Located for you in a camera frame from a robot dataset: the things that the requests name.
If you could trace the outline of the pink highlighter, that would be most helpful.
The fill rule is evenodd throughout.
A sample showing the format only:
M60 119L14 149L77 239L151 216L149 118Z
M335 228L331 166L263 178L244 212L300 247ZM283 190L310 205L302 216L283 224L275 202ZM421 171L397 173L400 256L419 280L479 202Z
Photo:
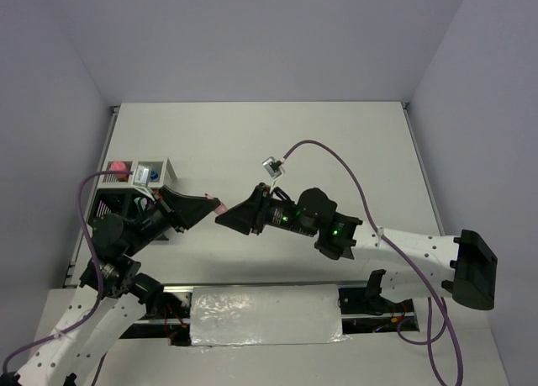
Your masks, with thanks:
M220 201L218 198L214 198L213 196L211 196L208 193L205 193L204 196L205 196L206 199L216 200L216 201L219 202L219 204L214 209L214 213L216 215L221 215L221 214L224 214L224 213L226 213L228 211L226 205L222 201Z

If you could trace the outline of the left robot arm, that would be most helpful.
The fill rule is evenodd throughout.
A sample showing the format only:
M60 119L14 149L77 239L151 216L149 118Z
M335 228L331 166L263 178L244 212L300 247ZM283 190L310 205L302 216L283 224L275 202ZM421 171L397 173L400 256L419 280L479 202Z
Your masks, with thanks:
M191 229L220 201L167 186L145 201L136 215L105 214L85 229L92 259L71 302L50 334L29 345L33 353L23 366L9 371L3 364L3 385L83 385L98 376L108 350L132 324L178 304L160 282L140 272L133 257L169 230Z

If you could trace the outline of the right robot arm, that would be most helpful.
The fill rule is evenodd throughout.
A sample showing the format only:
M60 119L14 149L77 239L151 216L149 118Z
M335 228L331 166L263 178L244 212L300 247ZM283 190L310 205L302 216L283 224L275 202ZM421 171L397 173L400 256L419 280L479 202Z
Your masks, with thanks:
M493 309L498 258L476 231L435 236L373 229L338 213L336 202L319 188L303 191L296 202L274 198L269 189L258 184L246 201L218 215L216 224L242 235L259 235L271 226L313 237L315 249L331 260L380 262L365 292L375 311L395 299L422 298L431 289L469 309Z

